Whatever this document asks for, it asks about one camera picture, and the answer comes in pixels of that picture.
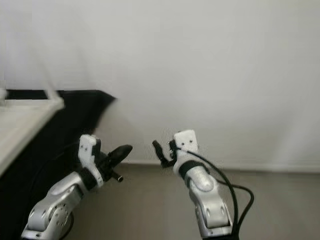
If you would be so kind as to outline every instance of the black wire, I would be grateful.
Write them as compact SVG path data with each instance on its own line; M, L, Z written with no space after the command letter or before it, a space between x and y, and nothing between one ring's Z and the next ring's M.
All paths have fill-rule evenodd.
M70 213L70 220L71 220L71 222L70 222L70 225L69 225L69 227L68 227L68 230L59 238L59 240L62 240L62 239L64 239L66 236L68 236L68 234L71 232L71 230L72 230L72 228L73 228L73 226L74 226L74 223L75 223L75 217L74 217L74 214L71 212Z
M221 180L218 180L217 179L217 182L220 183L220 184L223 184L223 185L227 185L226 182L224 181L221 181ZM249 193L250 195L250 200L248 202L248 204L245 206L240 218L239 218L239 221L238 221L238 232L240 231L240 227L241 227L241 224L243 223L247 213L249 212L250 208L252 207L252 205L254 204L254 201L255 201L255 195L254 193L247 187L245 186L241 186L241 185L236 185L236 184L232 184L232 187L234 187L235 189L241 189L241 190L244 190L246 191L247 193Z
M177 149L201 159L202 161L204 161L205 163L210 165L210 167L213 168L223 178L223 180L225 181L225 184L228 186L228 188L230 190L232 202L233 202L234 216L233 216L233 227L232 227L231 234L233 235L233 234L238 233L239 232L239 228L238 228L238 214L239 214L238 213L239 212L238 201L237 201L235 190L234 190L232 184L230 183L229 179L227 178L227 176L219 168L217 168L214 164L209 162L203 156L201 156L195 152L192 152L192 151L181 149L180 147L177 147Z

